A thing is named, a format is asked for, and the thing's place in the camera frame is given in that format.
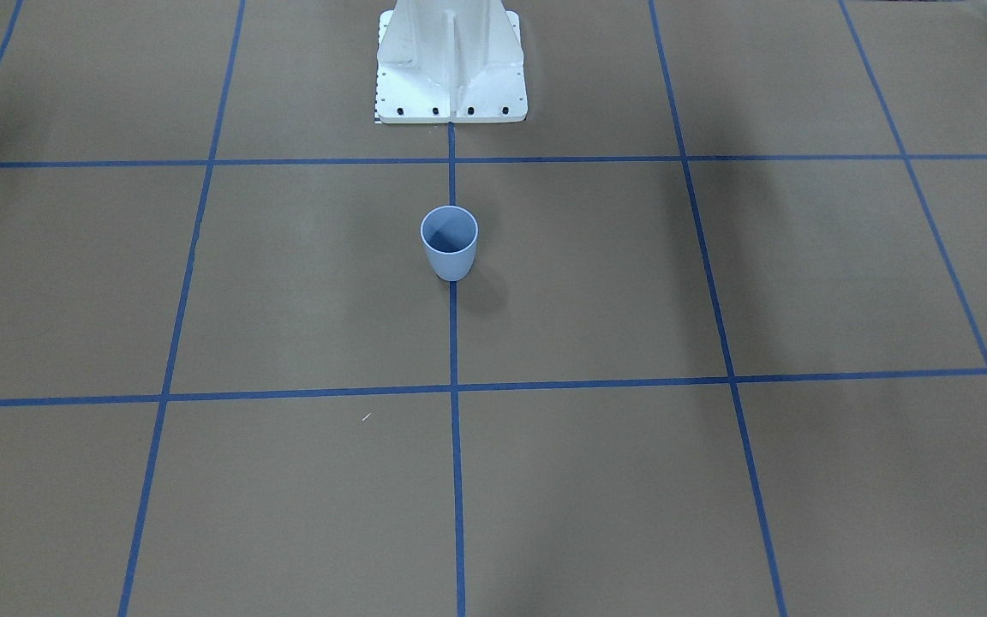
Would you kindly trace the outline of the blue cup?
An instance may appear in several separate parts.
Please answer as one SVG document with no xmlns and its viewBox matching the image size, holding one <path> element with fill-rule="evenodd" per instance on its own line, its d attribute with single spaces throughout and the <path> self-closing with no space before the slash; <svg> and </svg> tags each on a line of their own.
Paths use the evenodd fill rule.
<svg viewBox="0 0 987 617">
<path fill-rule="evenodd" d="M 428 211 L 420 224 L 419 234 L 428 264 L 436 276 L 456 282 L 470 272 L 481 227 L 466 208 L 442 206 Z"/>
</svg>

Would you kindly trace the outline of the brown paper table cover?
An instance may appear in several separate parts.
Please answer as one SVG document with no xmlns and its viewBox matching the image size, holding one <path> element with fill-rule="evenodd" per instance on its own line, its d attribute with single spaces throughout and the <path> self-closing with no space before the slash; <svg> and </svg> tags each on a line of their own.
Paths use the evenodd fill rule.
<svg viewBox="0 0 987 617">
<path fill-rule="evenodd" d="M 987 1 L 391 7 L 0 1 L 0 616 L 987 616 Z"/>
</svg>

